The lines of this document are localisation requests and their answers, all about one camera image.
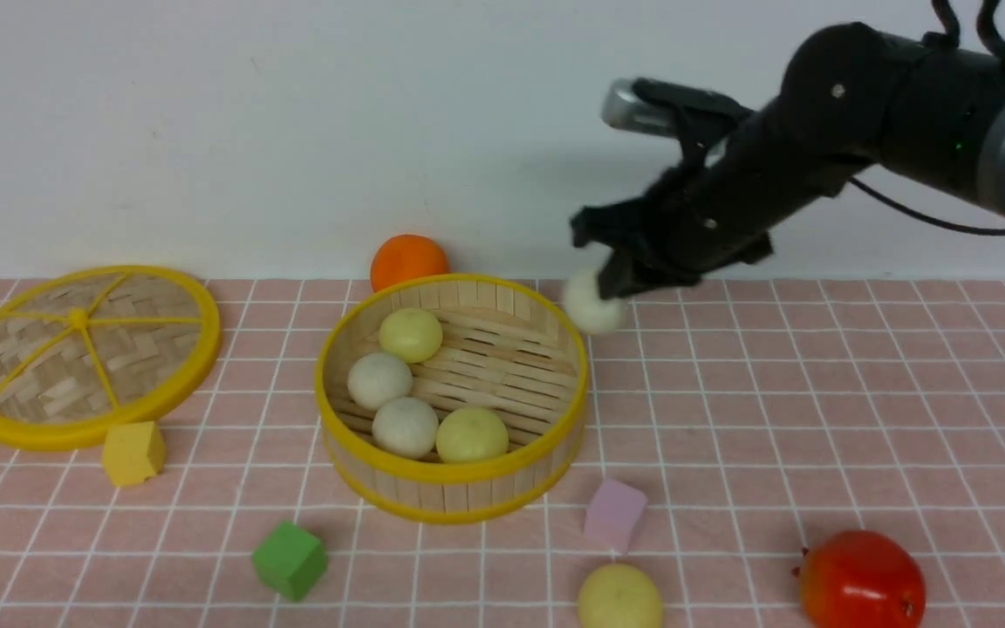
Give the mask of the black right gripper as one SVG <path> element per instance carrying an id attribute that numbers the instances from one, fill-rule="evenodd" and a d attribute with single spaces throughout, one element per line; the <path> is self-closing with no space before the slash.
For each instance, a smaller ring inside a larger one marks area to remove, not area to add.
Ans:
<path id="1" fill-rule="evenodd" d="M 840 194 L 870 166 L 860 154 L 819 154 L 774 110 L 746 118 L 708 154 L 685 158 L 642 195 L 586 206 L 571 218 L 571 245 L 611 251 L 598 297 L 625 301 L 700 283 L 706 274 L 771 253 L 769 232 L 814 201 Z"/>

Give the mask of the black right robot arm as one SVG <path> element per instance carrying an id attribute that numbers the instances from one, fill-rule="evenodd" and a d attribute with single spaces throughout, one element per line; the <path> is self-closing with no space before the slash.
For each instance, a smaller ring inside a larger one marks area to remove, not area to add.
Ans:
<path id="1" fill-rule="evenodd" d="M 641 195 L 571 218 L 571 245 L 611 251 L 597 275 L 605 299 L 759 263 L 778 223 L 873 166 L 1005 218 L 1005 51 L 965 51 L 942 33 L 830 25 L 798 47 L 759 110 L 639 77 L 612 84 L 603 118 L 681 148 Z"/>

